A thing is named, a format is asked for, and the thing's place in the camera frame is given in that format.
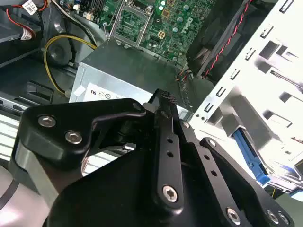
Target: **yellow wire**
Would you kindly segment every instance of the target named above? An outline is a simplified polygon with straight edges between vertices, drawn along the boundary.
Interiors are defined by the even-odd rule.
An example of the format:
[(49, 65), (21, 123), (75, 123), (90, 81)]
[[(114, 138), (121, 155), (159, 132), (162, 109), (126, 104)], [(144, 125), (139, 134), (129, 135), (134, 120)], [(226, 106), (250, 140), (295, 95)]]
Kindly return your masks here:
[(53, 86), (57, 89), (58, 92), (60, 92), (61, 94), (65, 95), (64, 92), (62, 92), (60, 90), (59, 87), (56, 86), (52, 76), (51, 76), (51, 72), (50, 72), (50, 69), (48, 67), (48, 64), (47, 64), (47, 59), (46, 59), (46, 52), (47, 52), (47, 49), (49, 48), (49, 46), (56, 40), (58, 39), (61, 39), (61, 38), (70, 38), (70, 39), (74, 39), (74, 40), (77, 40), (79, 42), (82, 42), (84, 44), (86, 44), (87, 46), (89, 46), (91, 49), (95, 50), (97, 47), (93, 44), (91, 44), (90, 42), (87, 42), (86, 40), (84, 39), (81, 39), (81, 38), (78, 38), (78, 37), (75, 37), (75, 36), (72, 36), (72, 35), (58, 35), (58, 36), (55, 36), (53, 38), (51, 38), (45, 45), (45, 50), (44, 50), (44, 53), (43, 53), (43, 61), (44, 61), (44, 65), (45, 65), (45, 69), (46, 69), (46, 72), (47, 72), (47, 75), (49, 77), (49, 79), (51, 80), (51, 83), (53, 84)]
[(273, 194), (271, 195), (272, 198), (274, 197), (275, 192), (276, 192), (276, 188), (274, 189)]

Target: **gray metal panel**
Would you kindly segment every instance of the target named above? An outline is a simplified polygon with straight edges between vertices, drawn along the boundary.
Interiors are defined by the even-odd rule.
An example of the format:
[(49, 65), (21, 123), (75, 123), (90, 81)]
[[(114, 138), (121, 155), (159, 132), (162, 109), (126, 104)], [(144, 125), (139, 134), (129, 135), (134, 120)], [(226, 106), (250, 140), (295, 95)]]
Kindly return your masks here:
[(74, 92), (79, 86), (87, 89), (89, 83), (141, 104), (160, 88), (175, 95), (180, 117), (186, 119), (187, 112), (191, 115), (201, 102), (195, 100), (192, 84), (179, 87), (175, 81), (177, 74), (176, 67), (144, 52), (125, 49), (114, 41), (105, 42), (80, 63), (70, 102), (83, 101), (85, 93), (75, 96)]

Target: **screw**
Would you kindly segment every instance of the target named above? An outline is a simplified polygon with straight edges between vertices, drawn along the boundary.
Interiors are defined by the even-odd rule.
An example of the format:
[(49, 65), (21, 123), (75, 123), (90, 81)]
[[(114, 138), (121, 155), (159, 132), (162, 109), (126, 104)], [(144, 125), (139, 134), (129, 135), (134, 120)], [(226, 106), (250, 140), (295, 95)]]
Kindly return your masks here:
[(216, 146), (216, 143), (215, 143), (213, 140), (209, 140), (208, 142), (209, 142), (213, 147)]
[(46, 128), (52, 128), (56, 125), (56, 120), (51, 116), (41, 116), (38, 118), (38, 123)]
[(189, 128), (189, 123), (183, 122), (183, 125), (184, 125), (185, 128)]
[(273, 212), (271, 212), (270, 210), (267, 210), (267, 214), (268, 214), (270, 220), (272, 220), (276, 224), (279, 224), (279, 220), (276, 217), (276, 215), (274, 215)]
[(141, 110), (141, 107), (140, 107), (137, 103), (133, 103), (133, 107), (134, 107), (136, 110)]
[(163, 117), (169, 118), (169, 116), (167, 115), (167, 113), (165, 113), (164, 111), (161, 111), (161, 114), (162, 114)]
[(170, 202), (176, 202), (178, 198), (176, 190), (169, 185), (163, 187), (163, 195)]
[(289, 225), (289, 220), (287, 219), (287, 217), (284, 216), (284, 214), (282, 214), (281, 212), (278, 213), (280, 218), (287, 224)]
[(237, 212), (235, 212), (232, 208), (227, 208), (226, 209), (226, 214), (228, 218), (235, 224), (235, 225), (240, 225), (241, 220)]
[(72, 144), (79, 144), (82, 141), (82, 136), (76, 131), (69, 131), (65, 134), (65, 139)]

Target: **motherboard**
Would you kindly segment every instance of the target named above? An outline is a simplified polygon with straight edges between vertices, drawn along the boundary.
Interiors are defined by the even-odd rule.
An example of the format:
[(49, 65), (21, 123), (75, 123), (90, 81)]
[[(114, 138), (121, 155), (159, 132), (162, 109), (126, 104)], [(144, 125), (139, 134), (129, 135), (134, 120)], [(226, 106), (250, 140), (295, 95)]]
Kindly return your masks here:
[(61, 0), (60, 4), (97, 23), (117, 43), (183, 67), (215, 0)]

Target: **blue drive rail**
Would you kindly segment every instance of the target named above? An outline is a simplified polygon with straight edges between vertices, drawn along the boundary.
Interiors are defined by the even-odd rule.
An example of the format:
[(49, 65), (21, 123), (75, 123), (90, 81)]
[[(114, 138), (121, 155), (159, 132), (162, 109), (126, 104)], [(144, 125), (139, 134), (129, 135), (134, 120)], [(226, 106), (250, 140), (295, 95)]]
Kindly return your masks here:
[(250, 148), (248, 145), (248, 139), (245, 138), (244, 129), (238, 129), (233, 137), (236, 140), (244, 159), (249, 167), (249, 169), (253, 172), (256, 180), (261, 184), (265, 185), (270, 181), (270, 178), (267, 176), (265, 169), (262, 166), (261, 160), (257, 156), (257, 154)]

